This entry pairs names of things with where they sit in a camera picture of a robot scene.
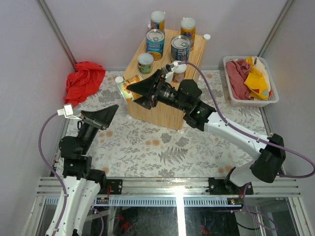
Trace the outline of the dark blue soup can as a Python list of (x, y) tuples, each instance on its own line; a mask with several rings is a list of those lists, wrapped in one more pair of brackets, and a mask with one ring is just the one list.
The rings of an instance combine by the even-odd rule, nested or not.
[(188, 61), (190, 53), (190, 39), (185, 35), (178, 35), (171, 40), (171, 60)]

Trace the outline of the fruit can silver bottom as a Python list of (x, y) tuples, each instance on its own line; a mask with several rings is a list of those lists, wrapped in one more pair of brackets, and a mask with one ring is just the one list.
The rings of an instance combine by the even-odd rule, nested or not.
[(180, 83), (185, 78), (186, 69), (186, 64), (180, 64), (177, 68), (174, 68), (172, 82)]

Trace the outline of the Progresso chicken noodle can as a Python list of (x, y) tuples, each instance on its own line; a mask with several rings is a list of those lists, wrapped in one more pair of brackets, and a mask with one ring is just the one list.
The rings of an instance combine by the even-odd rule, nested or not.
[(165, 34), (159, 29), (151, 29), (146, 33), (146, 53), (153, 56), (154, 61), (163, 57)]

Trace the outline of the tall yellow congee can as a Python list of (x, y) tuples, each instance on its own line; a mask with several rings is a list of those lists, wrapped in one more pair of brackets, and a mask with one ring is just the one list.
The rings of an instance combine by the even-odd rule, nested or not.
[(194, 49), (196, 22), (193, 18), (184, 18), (181, 21), (181, 35), (190, 39), (190, 51)]

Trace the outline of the short yellow silver-top can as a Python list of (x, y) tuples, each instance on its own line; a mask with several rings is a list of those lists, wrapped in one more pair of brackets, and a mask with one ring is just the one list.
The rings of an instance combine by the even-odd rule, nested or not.
[(121, 97), (124, 99), (126, 103), (132, 102), (142, 96), (127, 89), (127, 86), (138, 83), (142, 80), (143, 79), (140, 75), (135, 75), (129, 79), (124, 78), (124, 81), (122, 83), (116, 83), (118, 91), (120, 92)]

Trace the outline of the small green white-lid can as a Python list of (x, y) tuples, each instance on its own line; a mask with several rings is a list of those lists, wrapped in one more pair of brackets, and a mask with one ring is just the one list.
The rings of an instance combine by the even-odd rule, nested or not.
[(149, 53), (141, 53), (138, 58), (138, 71), (141, 74), (150, 74), (153, 67), (154, 58)]

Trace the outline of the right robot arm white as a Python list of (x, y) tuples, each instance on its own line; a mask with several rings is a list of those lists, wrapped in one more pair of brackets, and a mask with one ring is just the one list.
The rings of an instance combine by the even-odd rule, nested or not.
[(271, 137), (254, 134), (241, 125), (224, 120), (215, 108), (200, 99), (202, 91), (194, 80), (183, 80), (175, 89), (166, 82), (159, 69), (149, 78), (128, 85), (127, 90), (139, 94), (135, 103), (148, 110), (163, 103), (183, 111), (184, 120), (190, 127), (220, 136), (252, 158), (249, 163), (229, 171), (224, 180), (228, 193), (235, 194), (253, 181), (272, 183), (281, 170), (286, 158), (282, 149), (283, 138), (277, 134)]

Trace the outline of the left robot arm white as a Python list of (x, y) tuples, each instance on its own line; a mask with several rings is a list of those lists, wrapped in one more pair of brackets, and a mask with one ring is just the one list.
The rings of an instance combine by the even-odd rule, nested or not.
[(105, 172), (92, 169), (92, 157), (87, 153), (98, 131), (110, 126), (118, 108), (112, 105), (98, 111), (81, 111), (80, 116), (74, 114), (71, 104), (57, 110), (58, 116), (78, 121), (78, 134), (59, 142), (63, 173), (55, 176), (62, 190), (47, 236), (80, 236), (95, 197), (107, 190)]

